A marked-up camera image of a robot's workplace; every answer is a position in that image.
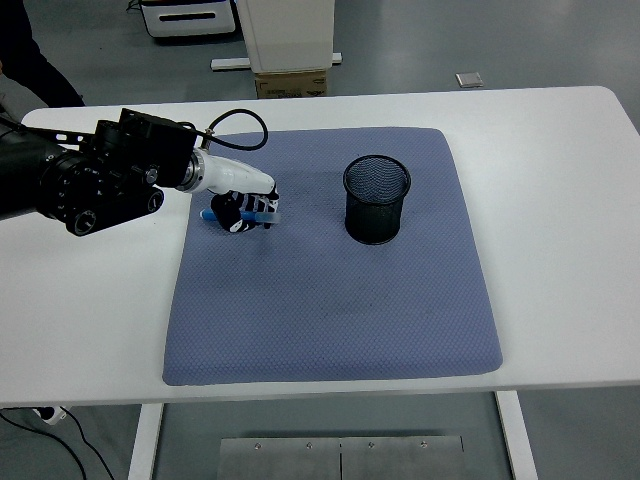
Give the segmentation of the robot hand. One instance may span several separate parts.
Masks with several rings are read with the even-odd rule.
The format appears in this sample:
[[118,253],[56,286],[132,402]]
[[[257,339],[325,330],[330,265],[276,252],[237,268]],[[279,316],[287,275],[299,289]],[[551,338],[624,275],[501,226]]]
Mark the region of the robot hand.
[[279,221],[279,194],[270,175],[248,164],[213,156],[202,148],[194,150],[180,187],[190,194],[210,192],[210,210],[227,232],[268,227]]

